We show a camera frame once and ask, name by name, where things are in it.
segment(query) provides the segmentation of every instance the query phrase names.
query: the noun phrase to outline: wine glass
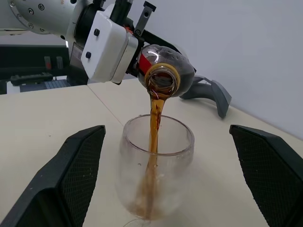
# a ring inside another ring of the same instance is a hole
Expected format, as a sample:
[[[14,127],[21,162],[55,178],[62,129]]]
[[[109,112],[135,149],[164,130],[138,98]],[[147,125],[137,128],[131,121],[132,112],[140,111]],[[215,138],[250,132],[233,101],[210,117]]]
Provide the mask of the wine glass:
[[[124,126],[116,191],[121,203],[137,217],[125,227],[148,227],[151,221],[170,215],[188,188],[195,142],[192,131],[180,121],[162,116],[157,154],[148,151],[149,138],[150,115],[140,115]],[[153,166],[148,165],[151,159],[156,160]]]

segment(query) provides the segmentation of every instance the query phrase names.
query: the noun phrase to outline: plastic bottle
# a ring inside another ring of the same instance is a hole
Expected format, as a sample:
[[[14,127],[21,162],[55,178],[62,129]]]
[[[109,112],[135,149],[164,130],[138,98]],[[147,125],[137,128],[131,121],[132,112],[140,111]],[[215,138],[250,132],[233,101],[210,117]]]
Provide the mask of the plastic bottle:
[[[158,95],[181,96],[192,85],[194,67],[179,52],[165,46],[148,45],[138,58],[139,81],[150,94],[156,87]]]

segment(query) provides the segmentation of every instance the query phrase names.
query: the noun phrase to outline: bottle neck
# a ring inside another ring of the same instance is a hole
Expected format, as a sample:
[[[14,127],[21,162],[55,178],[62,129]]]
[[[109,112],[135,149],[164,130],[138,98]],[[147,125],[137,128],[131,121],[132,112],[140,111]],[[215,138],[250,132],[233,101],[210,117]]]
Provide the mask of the bottle neck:
[[[171,65],[158,63],[145,74],[145,86],[151,97],[167,99],[176,93],[180,86],[180,75]]]

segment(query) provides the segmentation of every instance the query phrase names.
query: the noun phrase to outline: white table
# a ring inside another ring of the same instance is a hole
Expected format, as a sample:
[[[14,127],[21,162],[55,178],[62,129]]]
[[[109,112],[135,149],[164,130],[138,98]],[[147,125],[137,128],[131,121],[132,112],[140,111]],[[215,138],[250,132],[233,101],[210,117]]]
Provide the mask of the white table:
[[[89,87],[123,125],[150,111],[149,96],[136,79],[123,81],[119,86],[98,83]],[[229,134],[230,125],[245,125],[279,135],[302,157],[303,141],[232,107],[221,120],[216,107],[203,99],[171,98],[163,114],[189,126],[196,139],[190,193],[167,226],[267,227],[245,183]]]
[[[67,137],[101,124],[107,134],[83,226],[122,227],[133,219],[114,189],[116,155],[123,125],[149,112],[148,95],[136,79],[123,81],[120,86],[106,83],[89,87],[0,96],[0,221]],[[192,129],[196,149],[191,192],[182,207],[158,227],[266,227],[242,176],[229,125],[242,124],[277,134],[301,156],[303,142],[234,108],[222,121],[214,106],[200,100],[172,98],[164,114]]]

